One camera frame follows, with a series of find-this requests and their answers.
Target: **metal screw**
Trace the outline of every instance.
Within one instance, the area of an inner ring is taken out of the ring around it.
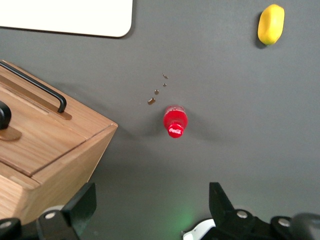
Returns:
[[[248,217],[248,214],[245,211],[238,211],[236,214],[241,219],[246,219]]]
[[[280,218],[280,219],[278,220],[278,223],[279,223],[281,226],[290,227],[290,222],[289,222],[287,219]]]
[[[12,224],[11,221],[5,221],[4,223],[2,223],[0,225],[0,229],[5,229],[5,228],[9,227],[11,224]]]
[[[52,219],[56,215],[55,212],[50,212],[44,216],[45,219]]]

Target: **yellow lemon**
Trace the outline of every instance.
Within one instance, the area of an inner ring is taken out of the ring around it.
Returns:
[[[284,29],[285,10],[276,4],[268,6],[260,16],[258,38],[265,45],[275,44]]]

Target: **coca-cola logo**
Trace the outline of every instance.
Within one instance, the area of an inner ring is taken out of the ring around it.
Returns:
[[[170,133],[174,133],[174,134],[182,134],[180,129],[173,129],[172,127],[169,129]]]

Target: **black metal handle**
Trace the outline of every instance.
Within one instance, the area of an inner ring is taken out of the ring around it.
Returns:
[[[11,120],[11,110],[2,101],[0,101],[0,130],[7,129]]]
[[[60,107],[58,109],[58,113],[63,113],[65,111],[65,108],[67,106],[67,100],[65,99],[64,96],[61,94],[57,93],[56,91],[52,90],[51,88],[47,87],[46,85],[43,85],[41,82],[38,82],[37,80],[33,79],[32,77],[28,76],[27,74],[19,71],[15,67],[9,65],[8,63],[4,61],[0,61],[0,66],[9,70],[13,74],[19,76],[20,78],[28,81],[29,83],[35,85],[36,87],[40,88],[41,90],[45,91],[46,93],[54,96],[56,99],[59,100],[60,102]]]

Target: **red bottle cap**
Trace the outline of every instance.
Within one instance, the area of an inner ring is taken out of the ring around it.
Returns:
[[[174,139],[181,137],[184,134],[184,130],[184,127],[178,123],[170,124],[167,128],[169,136]]]
[[[185,109],[180,105],[168,106],[163,117],[163,125],[170,137],[174,139],[181,137],[188,125]]]

